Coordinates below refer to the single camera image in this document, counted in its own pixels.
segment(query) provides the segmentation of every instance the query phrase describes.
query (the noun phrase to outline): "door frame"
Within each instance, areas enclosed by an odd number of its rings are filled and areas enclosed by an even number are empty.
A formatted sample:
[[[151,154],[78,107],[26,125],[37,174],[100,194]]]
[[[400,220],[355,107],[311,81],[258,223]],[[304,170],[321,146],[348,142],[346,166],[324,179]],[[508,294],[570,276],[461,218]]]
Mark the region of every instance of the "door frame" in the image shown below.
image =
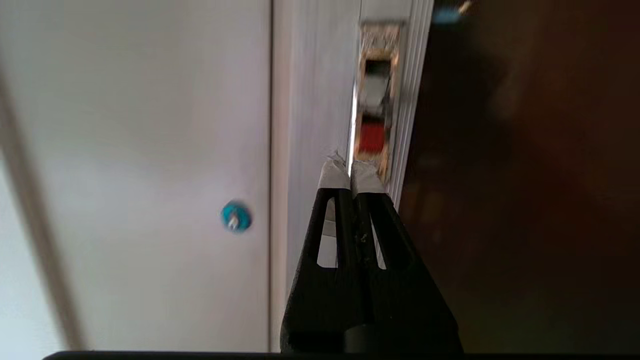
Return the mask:
[[[399,207],[433,0],[273,0],[271,65],[270,349],[307,231],[322,164],[348,157],[358,25],[406,28],[400,109],[387,192]]]

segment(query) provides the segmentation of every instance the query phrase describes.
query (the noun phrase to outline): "brown surface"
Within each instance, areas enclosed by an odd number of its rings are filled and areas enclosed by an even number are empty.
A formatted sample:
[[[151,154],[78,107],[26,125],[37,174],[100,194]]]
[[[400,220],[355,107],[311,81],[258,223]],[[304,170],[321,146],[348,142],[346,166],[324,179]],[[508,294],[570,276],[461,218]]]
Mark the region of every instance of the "brown surface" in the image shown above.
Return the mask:
[[[400,213],[466,351],[640,352],[638,14],[478,0],[431,27]]]

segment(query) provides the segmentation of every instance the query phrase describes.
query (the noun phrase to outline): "dark background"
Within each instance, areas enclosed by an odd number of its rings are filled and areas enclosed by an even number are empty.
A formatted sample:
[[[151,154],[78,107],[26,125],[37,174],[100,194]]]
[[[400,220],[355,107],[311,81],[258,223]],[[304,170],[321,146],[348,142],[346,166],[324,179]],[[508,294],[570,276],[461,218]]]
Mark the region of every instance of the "dark background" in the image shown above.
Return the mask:
[[[640,1],[470,4],[430,27],[400,209],[463,346],[638,353]]]

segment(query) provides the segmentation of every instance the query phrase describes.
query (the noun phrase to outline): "turquoise knob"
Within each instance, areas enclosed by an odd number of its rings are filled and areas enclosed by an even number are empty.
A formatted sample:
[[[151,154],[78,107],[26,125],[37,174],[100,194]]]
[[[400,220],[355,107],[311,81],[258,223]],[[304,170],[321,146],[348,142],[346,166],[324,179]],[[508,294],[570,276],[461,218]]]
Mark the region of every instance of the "turquoise knob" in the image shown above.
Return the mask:
[[[251,226],[251,213],[239,201],[230,201],[222,208],[222,224],[234,233],[242,233]]]

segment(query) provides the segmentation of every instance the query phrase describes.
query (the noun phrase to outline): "white door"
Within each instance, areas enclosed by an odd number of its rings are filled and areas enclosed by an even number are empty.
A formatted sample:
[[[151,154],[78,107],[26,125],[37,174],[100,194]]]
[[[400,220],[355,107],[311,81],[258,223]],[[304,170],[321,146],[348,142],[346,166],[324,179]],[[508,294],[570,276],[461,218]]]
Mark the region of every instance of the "white door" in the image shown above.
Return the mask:
[[[267,0],[0,1],[0,71],[90,349],[268,349]],[[231,233],[232,199],[253,223]]]

